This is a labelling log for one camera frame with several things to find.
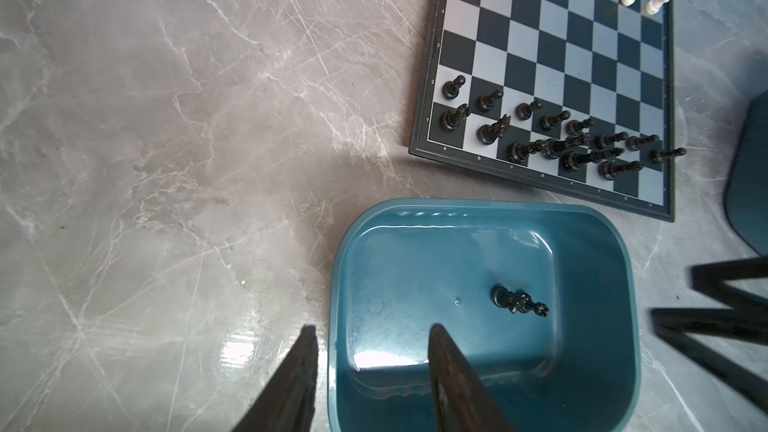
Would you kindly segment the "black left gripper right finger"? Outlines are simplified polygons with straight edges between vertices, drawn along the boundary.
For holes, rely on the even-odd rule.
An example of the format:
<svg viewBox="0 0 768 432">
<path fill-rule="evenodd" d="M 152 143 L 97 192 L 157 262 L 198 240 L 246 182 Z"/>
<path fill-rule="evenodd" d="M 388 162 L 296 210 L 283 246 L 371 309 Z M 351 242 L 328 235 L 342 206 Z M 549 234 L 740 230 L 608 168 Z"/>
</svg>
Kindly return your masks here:
<svg viewBox="0 0 768 432">
<path fill-rule="evenodd" d="M 428 365 L 438 431 L 515 431 L 441 324 L 430 328 Z"/>
</svg>

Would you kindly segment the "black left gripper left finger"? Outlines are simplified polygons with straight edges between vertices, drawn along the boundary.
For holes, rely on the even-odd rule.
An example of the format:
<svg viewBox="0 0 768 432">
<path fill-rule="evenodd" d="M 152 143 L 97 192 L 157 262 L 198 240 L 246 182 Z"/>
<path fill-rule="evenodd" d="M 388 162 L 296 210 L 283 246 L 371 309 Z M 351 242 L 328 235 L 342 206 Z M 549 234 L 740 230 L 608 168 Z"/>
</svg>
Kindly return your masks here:
<svg viewBox="0 0 768 432">
<path fill-rule="evenodd" d="M 318 376 L 316 327 L 305 325 L 233 431 L 309 431 Z"/>
</svg>

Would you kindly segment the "black chess knight piece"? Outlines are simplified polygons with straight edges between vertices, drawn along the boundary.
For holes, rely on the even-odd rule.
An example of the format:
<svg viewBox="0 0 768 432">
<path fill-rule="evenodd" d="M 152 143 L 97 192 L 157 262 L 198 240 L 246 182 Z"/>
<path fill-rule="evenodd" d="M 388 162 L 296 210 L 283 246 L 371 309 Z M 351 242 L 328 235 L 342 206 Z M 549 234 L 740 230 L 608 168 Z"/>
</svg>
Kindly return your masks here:
<svg viewBox="0 0 768 432">
<path fill-rule="evenodd" d="M 481 126 L 477 131 L 478 140 L 485 145 L 493 144 L 504 135 L 510 126 L 510 121 L 509 115 L 503 115 L 498 121 Z"/>
<path fill-rule="evenodd" d="M 511 313 L 529 313 L 534 309 L 531 296 L 523 291 L 510 291 L 506 287 L 496 284 L 491 291 L 493 303 Z"/>
</svg>

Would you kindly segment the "teal tray with white pieces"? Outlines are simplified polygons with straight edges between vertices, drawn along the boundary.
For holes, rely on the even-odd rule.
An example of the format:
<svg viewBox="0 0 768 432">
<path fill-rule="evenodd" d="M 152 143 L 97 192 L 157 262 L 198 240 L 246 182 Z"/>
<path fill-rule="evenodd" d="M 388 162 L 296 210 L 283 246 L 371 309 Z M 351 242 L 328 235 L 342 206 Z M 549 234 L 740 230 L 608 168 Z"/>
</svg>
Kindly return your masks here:
<svg viewBox="0 0 768 432">
<path fill-rule="evenodd" d="M 759 255 L 767 255 L 767 92 L 746 115 L 724 194 L 733 230 Z"/>
</svg>

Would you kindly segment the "black chess rook piece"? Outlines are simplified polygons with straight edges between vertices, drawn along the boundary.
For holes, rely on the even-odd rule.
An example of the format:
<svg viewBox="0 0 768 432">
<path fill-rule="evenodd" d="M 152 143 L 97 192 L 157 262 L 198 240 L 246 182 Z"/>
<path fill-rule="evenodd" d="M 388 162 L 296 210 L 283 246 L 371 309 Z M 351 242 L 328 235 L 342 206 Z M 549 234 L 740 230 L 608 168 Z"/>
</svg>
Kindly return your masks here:
<svg viewBox="0 0 768 432">
<path fill-rule="evenodd" d="M 547 317 L 549 315 L 549 307 L 542 302 L 535 302 L 529 295 L 524 294 L 519 301 L 519 309 L 521 313 L 534 313 L 539 317 Z"/>
<path fill-rule="evenodd" d="M 456 130 L 459 125 L 471 115 L 470 107 L 467 103 L 461 104 L 456 109 L 447 110 L 440 117 L 441 127 L 448 131 Z"/>
</svg>

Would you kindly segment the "black chess bishop piece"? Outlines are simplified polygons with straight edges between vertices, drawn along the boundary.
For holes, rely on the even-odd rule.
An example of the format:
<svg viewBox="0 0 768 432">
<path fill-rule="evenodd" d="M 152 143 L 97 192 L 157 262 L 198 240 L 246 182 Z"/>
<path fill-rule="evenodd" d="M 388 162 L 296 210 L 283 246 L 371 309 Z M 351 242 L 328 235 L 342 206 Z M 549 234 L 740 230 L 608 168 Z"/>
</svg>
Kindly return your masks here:
<svg viewBox="0 0 768 432">
<path fill-rule="evenodd" d="M 532 155 L 543 151 L 546 142 L 536 140 L 530 143 L 513 142 L 507 149 L 507 156 L 513 163 L 524 164 Z"/>
<path fill-rule="evenodd" d="M 627 163 L 605 161 L 598 166 L 598 173 L 604 180 L 614 181 L 618 176 L 622 174 L 637 173 L 643 168 L 644 164 L 640 161 L 632 161 Z"/>
</svg>

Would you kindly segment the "black chess queen piece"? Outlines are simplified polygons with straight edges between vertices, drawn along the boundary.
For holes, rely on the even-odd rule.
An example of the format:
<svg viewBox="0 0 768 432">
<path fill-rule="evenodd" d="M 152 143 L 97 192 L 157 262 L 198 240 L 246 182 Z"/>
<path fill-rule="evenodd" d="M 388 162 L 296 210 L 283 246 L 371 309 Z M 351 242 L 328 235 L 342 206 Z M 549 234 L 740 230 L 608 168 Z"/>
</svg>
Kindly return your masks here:
<svg viewBox="0 0 768 432">
<path fill-rule="evenodd" d="M 576 147 L 587 146 L 589 135 L 582 133 L 577 136 L 569 136 L 565 140 L 548 139 L 544 142 L 542 154 L 545 158 L 556 160 L 564 153 Z"/>
</svg>

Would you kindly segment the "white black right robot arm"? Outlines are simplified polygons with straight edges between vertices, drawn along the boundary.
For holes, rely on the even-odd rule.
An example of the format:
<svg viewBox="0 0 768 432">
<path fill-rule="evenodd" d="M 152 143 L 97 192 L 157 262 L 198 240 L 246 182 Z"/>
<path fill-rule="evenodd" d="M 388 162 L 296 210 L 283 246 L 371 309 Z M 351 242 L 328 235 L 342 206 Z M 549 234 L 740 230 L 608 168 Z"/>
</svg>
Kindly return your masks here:
<svg viewBox="0 0 768 432">
<path fill-rule="evenodd" d="M 657 337 L 762 411 L 767 410 L 767 381 L 691 336 L 700 334 L 766 345 L 767 299 L 729 284 L 732 280 L 766 276 L 765 256 L 697 265 L 690 271 L 691 288 L 725 304 L 725 309 L 653 308 L 649 311 Z"/>
</svg>

